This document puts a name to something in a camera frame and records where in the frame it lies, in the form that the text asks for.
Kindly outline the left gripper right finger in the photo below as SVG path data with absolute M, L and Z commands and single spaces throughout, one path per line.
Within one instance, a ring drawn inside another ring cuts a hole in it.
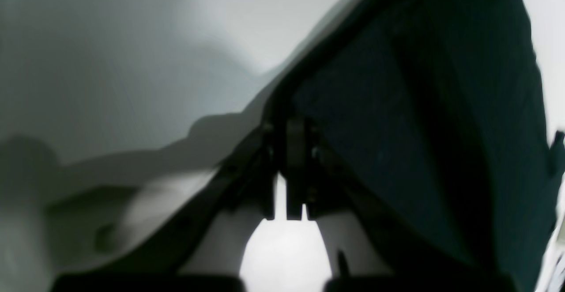
M 433 247 L 363 186 L 315 124 L 309 148 L 309 218 L 331 267 L 325 292 L 506 292 L 508 278 L 466 265 Z

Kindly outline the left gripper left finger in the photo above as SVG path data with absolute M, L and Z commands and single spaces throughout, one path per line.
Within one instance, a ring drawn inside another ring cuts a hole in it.
M 244 292 L 246 245 L 275 216 L 270 134 L 255 129 L 210 181 L 165 218 L 134 227 L 135 247 L 89 271 L 58 277 L 59 292 Z

